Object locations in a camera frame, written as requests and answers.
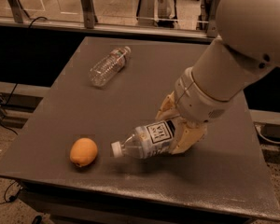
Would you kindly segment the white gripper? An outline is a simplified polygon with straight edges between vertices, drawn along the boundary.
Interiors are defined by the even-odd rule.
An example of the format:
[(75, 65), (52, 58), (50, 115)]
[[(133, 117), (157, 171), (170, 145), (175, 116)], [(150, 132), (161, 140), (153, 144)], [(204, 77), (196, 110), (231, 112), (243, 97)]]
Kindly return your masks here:
[(192, 68), (187, 68), (175, 83), (175, 91), (163, 100), (155, 120), (179, 114), (174, 121), (175, 136), (169, 153), (181, 154), (200, 142), (207, 132), (205, 124), (214, 122), (231, 107), (231, 101), (222, 102), (205, 94), (194, 81)]

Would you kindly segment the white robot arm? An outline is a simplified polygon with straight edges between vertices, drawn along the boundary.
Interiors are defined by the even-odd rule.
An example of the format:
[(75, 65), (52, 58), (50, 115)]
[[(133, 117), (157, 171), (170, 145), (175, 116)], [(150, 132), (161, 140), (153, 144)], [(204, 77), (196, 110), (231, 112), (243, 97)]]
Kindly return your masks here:
[(280, 67), (280, 0), (220, 0), (216, 28), (218, 37), (176, 81), (156, 116), (178, 117), (171, 154), (199, 142), (237, 93)]

